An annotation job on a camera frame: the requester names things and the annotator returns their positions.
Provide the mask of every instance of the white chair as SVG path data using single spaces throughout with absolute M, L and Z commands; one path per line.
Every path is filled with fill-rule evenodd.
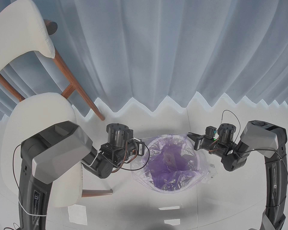
M 0 12 L 0 31 L 2 32 L 0 69 L 28 51 L 39 51 L 46 57 L 56 58 L 55 48 L 48 36 L 43 18 L 31 0 L 17 0 Z M 66 66 L 63 60 L 59 63 Z M 64 95 L 43 93 L 25 99 L 3 77 L 1 79 L 0 83 L 20 101 L 7 122 L 1 150 L 1 171 L 4 183 L 18 196 L 12 170 L 14 149 L 25 139 L 55 123 L 67 120 L 77 123 L 74 110 L 65 96 L 71 94 L 74 86 L 71 87 L 70 84 L 68 90 L 63 92 Z M 18 148 L 14 159 L 18 183 L 21 162 L 20 148 Z M 112 190 L 83 190 L 82 186 L 82 164 L 79 162 L 53 182 L 49 206 L 66 207 L 75 204 L 81 197 L 112 194 Z

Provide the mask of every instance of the chair seat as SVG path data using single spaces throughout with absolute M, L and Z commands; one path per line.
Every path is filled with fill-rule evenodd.
M 1 151 L 1 171 L 6 186 L 18 196 L 12 170 L 13 152 L 17 145 L 43 129 L 62 122 L 77 123 L 70 103 L 58 93 L 43 93 L 20 102 L 13 110 L 4 132 Z M 21 171 L 20 147 L 15 152 L 14 169 L 19 183 Z M 67 207 L 82 196 L 82 164 L 79 162 L 52 184 L 50 207 Z

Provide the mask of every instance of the floor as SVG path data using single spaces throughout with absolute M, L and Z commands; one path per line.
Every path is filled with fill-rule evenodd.
M 288 127 L 288 105 L 285 102 L 278 105 L 274 101 L 268 106 L 263 101 L 254 104 L 244 97 L 236 105 L 225 94 L 212 108 L 198 93 L 187 108 L 181 108 L 167 97 L 154 112 L 148 111 L 134 99 L 118 113 L 112 113 L 99 99 L 95 103 L 106 117 L 104 122 L 91 111 L 85 118 L 77 109 L 75 113 L 78 124 L 93 140 L 96 149 L 107 142 L 106 125 L 112 122 L 128 125 L 134 130 L 134 136 L 137 138 L 190 131 L 202 134 L 206 126 L 220 125 L 225 109 L 237 115 L 241 123 L 241 132 L 250 120 L 263 120 L 284 128 Z M 238 131 L 238 122 L 229 112 L 224 113 L 223 122 L 234 124 Z M 225 171 L 219 157 L 206 153 L 206 158 L 209 163 L 215 165 L 218 174 L 209 183 L 199 183 L 188 191 L 176 194 L 152 191 L 134 181 L 131 173 L 124 170 L 112 174 L 105 180 L 84 170 L 83 189 L 113 189 L 113 195 L 80 199 L 77 204 L 86 207 L 87 226 L 71 223 L 67 208 L 50 208 L 46 229 L 259 229 L 266 203 L 264 157 L 258 152 L 253 152 L 245 166 L 234 172 Z M 13 222 L 18 223 L 16 196 L 7 188 L 1 187 L 0 203 L 2 207 L 10 207 L 6 211 L 0 209 L 0 216 L 4 217 L 0 220 L 0 227 L 11 226 Z

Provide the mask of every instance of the trash bag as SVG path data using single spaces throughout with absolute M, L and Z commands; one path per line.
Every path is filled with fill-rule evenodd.
M 167 134 L 143 139 L 150 150 L 148 164 L 132 171 L 134 180 L 160 193 L 177 193 L 191 188 L 209 172 L 202 150 L 194 150 L 194 141 L 187 134 Z M 140 168 L 148 159 L 143 157 L 130 163 L 131 169 Z

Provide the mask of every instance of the blue-gray curtain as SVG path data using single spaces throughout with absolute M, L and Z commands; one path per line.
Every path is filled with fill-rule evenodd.
M 0 10 L 10 1 L 0 0 Z M 288 1 L 34 0 L 58 24 L 51 39 L 88 95 L 114 112 L 134 97 L 154 111 L 169 95 L 186 107 L 196 91 L 213 106 L 288 102 Z M 29 52 L 0 73 L 25 97 L 68 81 L 53 61 Z M 0 86 L 0 111 L 15 100 Z M 82 115 L 89 107 L 74 92 Z

